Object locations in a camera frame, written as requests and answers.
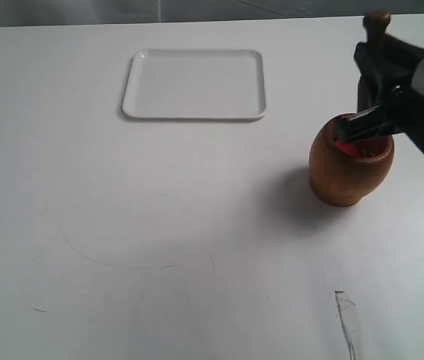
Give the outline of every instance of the white tabletop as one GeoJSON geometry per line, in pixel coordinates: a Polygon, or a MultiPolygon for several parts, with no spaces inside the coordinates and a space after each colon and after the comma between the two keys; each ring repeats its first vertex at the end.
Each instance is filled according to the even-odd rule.
{"type": "MultiPolygon", "coordinates": [[[[321,125],[356,105],[361,18],[0,28],[0,359],[424,359],[424,157],[397,136],[353,208],[308,188],[321,125]],[[147,47],[256,49],[268,114],[136,123],[147,47]]],[[[392,34],[424,46],[424,15],[392,34]]]]}

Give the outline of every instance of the red object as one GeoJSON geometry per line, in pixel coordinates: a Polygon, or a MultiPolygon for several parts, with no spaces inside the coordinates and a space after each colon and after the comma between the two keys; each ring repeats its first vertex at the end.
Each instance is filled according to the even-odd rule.
{"type": "Polygon", "coordinates": [[[349,154],[355,158],[362,158],[362,154],[360,153],[359,148],[354,144],[344,144],[337,140],[335,141],[335,145],[337,145],[337,147],[341,149],[345,154],[349,154]]]}

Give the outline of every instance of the wooden pot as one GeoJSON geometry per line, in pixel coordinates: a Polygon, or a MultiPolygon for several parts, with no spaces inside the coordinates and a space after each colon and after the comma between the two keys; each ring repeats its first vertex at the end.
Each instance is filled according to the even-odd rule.
{"type": "Polygon", "coordinates": [[[371,157],[354,157],[342,151],[332,138],[336,119],[328,121],[311,146],[310,184],[317,197],[333,206],[351,206],[375,190],[392,166],[394,143],[391,136],[356,142],[371,157]]]}

